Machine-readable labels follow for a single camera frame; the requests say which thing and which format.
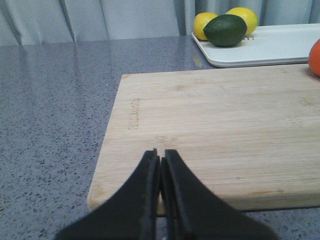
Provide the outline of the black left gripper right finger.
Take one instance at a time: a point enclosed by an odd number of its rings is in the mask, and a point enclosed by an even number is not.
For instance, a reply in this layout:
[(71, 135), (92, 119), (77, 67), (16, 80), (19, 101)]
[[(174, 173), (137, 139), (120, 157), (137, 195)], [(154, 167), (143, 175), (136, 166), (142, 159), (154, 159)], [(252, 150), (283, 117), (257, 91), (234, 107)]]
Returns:
[(276, 240), (268, 226), (213, 194), (175, 149), (161, 160), (161, 194), (169, 240)]

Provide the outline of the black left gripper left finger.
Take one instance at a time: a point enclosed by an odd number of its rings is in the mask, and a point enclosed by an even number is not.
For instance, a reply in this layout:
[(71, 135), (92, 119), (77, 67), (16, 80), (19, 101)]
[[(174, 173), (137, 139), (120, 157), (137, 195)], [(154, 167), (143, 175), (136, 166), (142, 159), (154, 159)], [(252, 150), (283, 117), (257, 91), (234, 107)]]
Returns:
[(56, 234), (57, 240), (154, 240), (160, 158), (146, 151), (131, 176), (100, 207)]

